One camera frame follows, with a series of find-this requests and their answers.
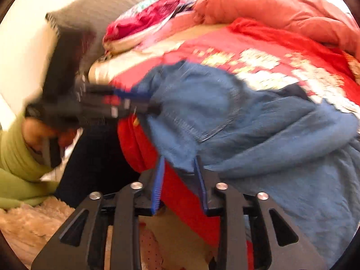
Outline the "person's left hand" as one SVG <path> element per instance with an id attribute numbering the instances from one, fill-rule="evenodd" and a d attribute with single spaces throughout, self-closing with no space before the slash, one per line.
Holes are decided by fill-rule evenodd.
<path id="1" fill-rule="evenodd" d="M 66 148 L 73 143 L 76 129 L 57 130 L 47 126 L 35 118 L 25 118 L 22 121 L 21 133 L 25 143 L 35 152 L 40 152 L 46 139 L 57 139 L 61 148 Z"/>

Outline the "green sleeved left forearm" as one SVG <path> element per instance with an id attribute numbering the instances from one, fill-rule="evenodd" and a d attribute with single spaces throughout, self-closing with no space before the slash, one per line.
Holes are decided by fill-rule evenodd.
<path id="1" fill-rule="evenodd" d="M 24 116 L 20 115 L 8 130 L 1 131 L 1 208 L 22 204 L 36 206 L 53 195 L 58 183 L 41 178 L 52 171 L 41 156 L 32 152 L 22 135 Z"/>

